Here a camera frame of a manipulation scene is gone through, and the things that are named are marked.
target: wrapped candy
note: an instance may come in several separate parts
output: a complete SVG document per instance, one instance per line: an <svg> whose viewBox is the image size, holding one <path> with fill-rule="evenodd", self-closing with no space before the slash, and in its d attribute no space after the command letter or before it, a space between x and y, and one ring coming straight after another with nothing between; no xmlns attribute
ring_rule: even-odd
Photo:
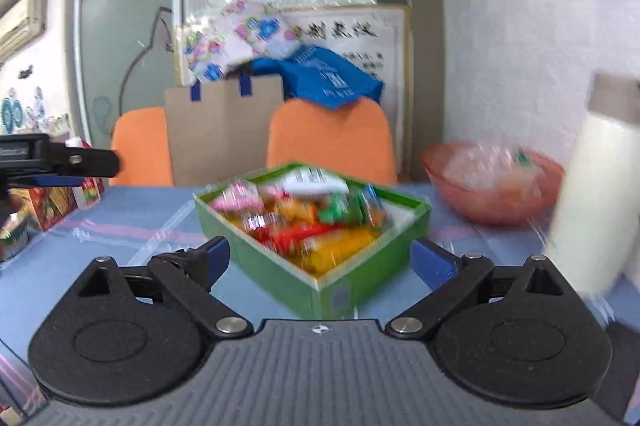
<svg viewBox="0 0 640 426"><path fill-rule="evenodd" d="M286 174L277 185L292 197L315 198L332 193L348 193L347 183L340 177L318 168L302 167Z"/></svg>
<svg viewBox="0 0 640 426"><path fill-rule="evenodd" d="M284 220L277 212L265 215L245 215L241 229L261 244L266 244L272 236L285 227Z"/></svg>
<svg viewBox="0 0 640 426"><path fill-rule="evenodd" d="M258 186L258 193L265 204L273 204L274 202L289 196L284 189L271 184L268 184L267 186Z"/></svg>
<svg viewBox="0 0 640 426"><path fill-rule="evenodd" d="M276 202L276 209L287 220L297 218L310 224L316 221L316 206L311 202L287 197Z"/></svg>
<svg viewBox="0 0 640 426"><path fill-rule="evenodd" d="M255 184L236 180L229 184L219 197L211 201L209 207L222 213L260 213L264 210L264 203Z"/></svg>
<svg viewBox="0 0 640 426"><path fill-rule="evenodd" d="M374 187L369 184L358 194L360 207L366 224L373 229L382 230L388 223L388 216Z"/></svg>
<svg viewBox="0 0 640 426"><path fill-rule="evenodd" d="M315 276L322 276L367 247L378 237L369 228L351 228L308 238L302 242L301 265Z"/></svg>
<svg viewBox="0 0 640 426"><path fill-rule="evenodd" d="M325 224L302 224L300 226L294 226L292 228L283 229L282 231L274 234L271 237L273 245L279 254L289 256L296 250L297 243L310 236L316 236L317 234L324 234L329 231L333 231L334 226L328 226Z"/></svg>
<svg viewBox="0 0 640 426"><path fill-rule="evenodd" d="M318 213L318 220L323 224L357 226L364 223L365 217L356 197L335 194L329 198L329 205Z"/></svg>
<svg viewBox="0 0 640 426"><path fill-rule="evenodd" d="M262 56L284 60L302 45L282 15L269 5L239 0L227 5L222 16Z"/></svg>

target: green box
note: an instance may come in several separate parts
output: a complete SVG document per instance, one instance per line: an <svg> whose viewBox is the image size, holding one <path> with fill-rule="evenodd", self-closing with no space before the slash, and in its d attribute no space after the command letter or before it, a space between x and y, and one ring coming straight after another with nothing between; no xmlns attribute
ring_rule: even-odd
<svg viewBox="0 0 640 426"><path fill-rule="evenodd" d="M292 163L273 170L249 173L242 178L255 184L272 183L301 166L308 165ZM366 183L355 179L340 177L350 188L366 186ZM428 231L431 204L427 199L376 186L376 193L392 214L393 228L369 247L316 279L230 225L207 205L229 182L203 194L194 194L203 233L207 238L226 237L231 246L231 260L302 319L352 317L355 306L363 303L407 263L411 241Z"/></svg>

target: snack package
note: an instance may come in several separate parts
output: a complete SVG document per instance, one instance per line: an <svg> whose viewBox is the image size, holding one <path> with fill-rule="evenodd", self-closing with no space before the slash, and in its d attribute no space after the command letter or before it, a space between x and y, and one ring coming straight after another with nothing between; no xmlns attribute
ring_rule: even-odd
<svg viewBox="0 0 640 426"><path fill-rule="evenodd" d="M281 187L273 186L270 184L268 184L267 186L259 185L258 193L260 194L260 198L264 201L265 204L273 204L278 200L284 199L285 197L289 196L289 194Z"/></svg>
<svg viewBox="0 0 640 426"><path fill-rule="evenodd" d="M251 45L226 22L194 24L185 34L184 55L197 81L222 79L230 70L255 58Z"/></svg>
<svg viewBox="0 0 640 426"><path fill-rule="evenodd" d="M378 234L369 228L351 228L324 236L309 238L302 243L304 270L322 276L371 244Z"/></svg>
<svg viewBox="0 0 640 426"><path fill-rule="evenodd" d="M356 197L340 193L331 195L328 207L318 213L318 220L323 224L359 226L365 217Z"/></svg>
<svg viewBox="0 0 640 426"><path fill-rule="evenodd" d="M269 5L238 0L227 5L222 16L261 56L284 60L300 48L296 33Z"/></svg>
<svg viewBox="0 0 640 426"><path fill-rule="evenodd" d="M10 193L22 199L31 223L39 231L47 231L78 207L74 192L69 187L13 188Z"/></svg>
<svg viewBox="0 0 640 426"><path fill-rule="evenodd" d="M68 148L91 148L89 143L79 137L71 137L65 141ZM84 210L100 202L101 194L105 192L105 183L101 178L86 177L82 184L72 188L78 208Z"/></svg>
<svg viewBox="0 0 640 426"><path fill-rule="evenodd" d="M447 181L469 190L496 190L502 194L540 196L536 182L542 169L523 149L473 146L458 150L444 168Z"/></svg>
<svg viewBox="0 0 640 426"><path fill-rule="evenodd" d="M360 202L365 222L370 228L380 231L388 224L388 215L371 184L358 194L358 201Z"/></svg>
<svg viewBox="0 0 640 426"><path fill-rule="evenodd" d="M316 206L312 202L287 197L276 202L276 209L287 220L304 220L310 224L316 221Z"/></svg>
<svg viewBox="0 0 640 426"><path fill-rule="evenodd" d="M273 235L286 227L283 218L277 212L265 215L245 215L241 229L261 244L269 242Z"/></svg>
<svg viewBox="0 0 640 426"><path fill-rule="evenodd" d="M271 238L277 253L283 256L290 256L299 249L298 243L301 240L334 230L334 226L328 226L325 224L302 224L300 226L283 229L277 234L274 234Z"/></svg>
<svg viewBox="0 0 640 426"><path fill-rule="evenodd" d="M220 196L209 203L209 206L221 213L260 213L264 210L258 188L255 184L243 180L236 180L229 184Z"/></svg>
<svg viewBox="0 0 640 426"><path fill-rule="evenodd" d="M318 168L302 167L290 171L276 184L292 197L323 197L332 193L349 193L340 177Z"/></svg>

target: metal screw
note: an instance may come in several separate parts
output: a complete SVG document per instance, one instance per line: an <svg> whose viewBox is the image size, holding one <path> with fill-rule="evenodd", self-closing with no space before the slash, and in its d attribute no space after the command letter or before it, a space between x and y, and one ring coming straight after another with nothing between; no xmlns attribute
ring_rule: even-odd
<svg viewBox="0 0 640 426"><path fill-rule="evenodd" d="M391 322L391 328L399 334L413 334L422 328L422 322L416 318L396 318Z"/></svg>
<svg viewBox="0 0 640 426"><path fill-rule="evenodd" d="M248 323L243 318L230 316L216 322L216 328L223 334L237 334L247 328Z"/></svg>

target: candy wrapper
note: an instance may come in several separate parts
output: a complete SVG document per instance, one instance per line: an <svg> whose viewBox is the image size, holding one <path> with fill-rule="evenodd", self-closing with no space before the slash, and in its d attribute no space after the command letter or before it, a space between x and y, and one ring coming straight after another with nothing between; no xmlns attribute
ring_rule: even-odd
<svg viewBox="0 0 640 426"><path fill-rule="evenodd" d="M322 276L371 244L378 234L369 228L331 232L302 242L301 265L307 272Z"/></svg>
<svg viewBox="0 0 640 426"><path fill-rule="evenodd" d="M285 175L277 185L292 197L322 197L348 193L347 183L340 177L318 168L299 168Z"/></svg>
<svg viewBox="0 0 640 426"><path fill-rule="evenodd" d="M258 188L255 184L243 180L229 184L219 197L209 203L209 206L222 213L260 213L264 210Z"/></svg>
<svg viewBox="0 0 640 426"><path fill-rule="evenodd" d="M277 234L274 234L272 242L277 253L283 256L290 256L300 248L298 243L301 240L334 230L334 226L325 224L302 224L300 226L283 229Z"/></svg>
<svg viewBox="0 0 640 426"><path fill-rule="evenodd" d="M286 223L277 212L265 215L245 215L242 218L241 229L262 244L268 243L272 236L284 229Z"/></svg>
<svg viewBox="0 0 640 426"><path fill-rule="evenodd" d="M300 40L282 15L268 5L239 0L222 16L261 56L284 60L300 48Z"/></svg>
<svg viewBox="0 0 640 426"><path fill-rule="evenodd" d="M318 220L323 224L358 226L364 223L365 217L357 197L334 194L329 198L328 207L318 213Z"/></svg>
<svg viewBox="0 0 640 426"><path fill-rule="evenodd" d="M376 194L374 187L369 184L366 188L358 194L358 200L362 213L364 214L364 220L366 224L372 228L381 231L388 225L388 215L380 198Z"/></svg>
<svg viewBox="0 0 640 426"><path fill-rule="evenodd" d="M278 200L289 197L289 194L279 186L258 186L258 193L265 204L273 204Z"/></svg>
<svg viewBox="0 0 640 426"><path fill-rule="evenodd" d="M195 27L186 34L184 55L196 80L220 80L230 70L255 58L251 45L225 21Z"/></svg>
<svg viewBox="0 0 640 426"><path fill-rule="evenodd" d="M276 209L287 220L304 220L310 224L316 221L316 206L311 202L288 197L279 200L276 203Z"/></svg>

